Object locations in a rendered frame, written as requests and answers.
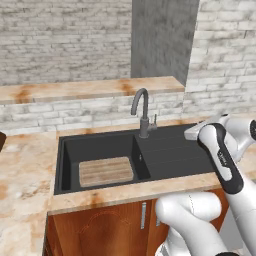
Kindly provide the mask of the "dark grey faucet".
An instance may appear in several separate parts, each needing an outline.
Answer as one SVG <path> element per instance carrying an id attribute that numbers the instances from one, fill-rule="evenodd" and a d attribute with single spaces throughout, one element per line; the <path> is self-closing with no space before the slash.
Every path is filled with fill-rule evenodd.
<path id="1" fill-rule="evenodd" d="M 131 114 L 135 115 L 138 107 L 140 98 L 143 98 L 143 114 L 140 119 L 140 134 L 141 138 L 148 137 L 148 127 L 149 127 L 149 118 L 148 118 L 148 91 L 146 88 L 139 89 L 133 99 Z"/>

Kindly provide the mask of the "wooden cutting board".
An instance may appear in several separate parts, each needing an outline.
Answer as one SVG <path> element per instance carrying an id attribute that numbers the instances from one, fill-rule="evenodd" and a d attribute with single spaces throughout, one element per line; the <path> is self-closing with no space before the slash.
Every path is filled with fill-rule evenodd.
<path id="1" fill-rule="evenodd" d="M 132 166 L 127 156 L 79 163 L 81 187 L 127 182 L 131 181 L 133 177 Z"/>

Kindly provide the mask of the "wooden wall shelf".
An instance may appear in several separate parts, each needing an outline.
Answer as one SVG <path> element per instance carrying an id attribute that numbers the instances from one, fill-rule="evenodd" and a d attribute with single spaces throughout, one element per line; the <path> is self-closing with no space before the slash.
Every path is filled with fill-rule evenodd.
<path id="1" fill-rule="evenodd" d="M 0 86 L 0 104 L 131 96 L 140 88 L 146 88 L 149 93 L 183 92 L 185 90 L 185 87 L 172 76 L 11 85 Z"/>

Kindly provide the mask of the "dark grey sink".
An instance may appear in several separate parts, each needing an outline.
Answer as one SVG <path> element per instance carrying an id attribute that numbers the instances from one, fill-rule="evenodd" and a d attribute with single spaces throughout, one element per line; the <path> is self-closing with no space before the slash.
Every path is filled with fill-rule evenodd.
<path id="1" fill-rule="evenodd" d="M 159 127 L 141 139 L 139 131 L 63 136 L 58 142 L 54 193 L 56 195 L 93 190 L 79 181 L 79 164 L 90 160 L 126 157 L 132 179 L 128 184 L 210 173 L 213 171 L 206 152 L 184 131 L 189 125 Z"/>

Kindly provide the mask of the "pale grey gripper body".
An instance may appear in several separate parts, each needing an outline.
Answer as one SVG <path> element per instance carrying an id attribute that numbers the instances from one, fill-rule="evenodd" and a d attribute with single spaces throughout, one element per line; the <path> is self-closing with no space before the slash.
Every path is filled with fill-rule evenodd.
<path id="1" fill-rule="evenodd" d="M 191 128 L 184 131 L 184 137 L 186 140 L 196 141 L 199 131 L 205 126 L 210 123 L 216 122 L 216 117 L 211 117 L 209 119 L 206 119 L 202 122 L 197 123 L 196 125 L 192 126 Z"/>

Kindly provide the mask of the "wide brown cupboard door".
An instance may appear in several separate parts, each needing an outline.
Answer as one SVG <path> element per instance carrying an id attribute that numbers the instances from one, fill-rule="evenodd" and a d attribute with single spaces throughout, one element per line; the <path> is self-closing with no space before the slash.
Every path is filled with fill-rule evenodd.
<path id="1" fill-rule="evenodd" d="M 147 256 L 150 213 L 148 200 L 51 215 L 43 256 Z"/>

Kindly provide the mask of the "narrow brown cupboard door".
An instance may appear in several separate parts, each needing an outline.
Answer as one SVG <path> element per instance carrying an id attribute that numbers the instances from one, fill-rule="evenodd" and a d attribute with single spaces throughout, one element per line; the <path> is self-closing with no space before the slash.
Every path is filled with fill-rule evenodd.
<path id="1" fill-rule="evenodd" d="M 221 188 L 214 189 L 213 193 L 215 193 L 220 199 L 222 210 L 221 214 L 218 218 L 211 221 L 211 224 L 220 231 L 222 224 L 224 222 L 224 218 L 229 208 L 228 201 L 224 195 L 224 191 Z M 155 252 L 158 247 L 164 242 L 167 234 L 168 234 L 168 226 L 166 224 L 157 223 L 157 217 L 155 213 L 155 204 L 157 199 L 151 200 L 151 214 L 150 214 L 150 222 L 149 222 L 149 234 L 148 234 L 148 244 L 147 244 L 147 256 L 155 256 Z"/>

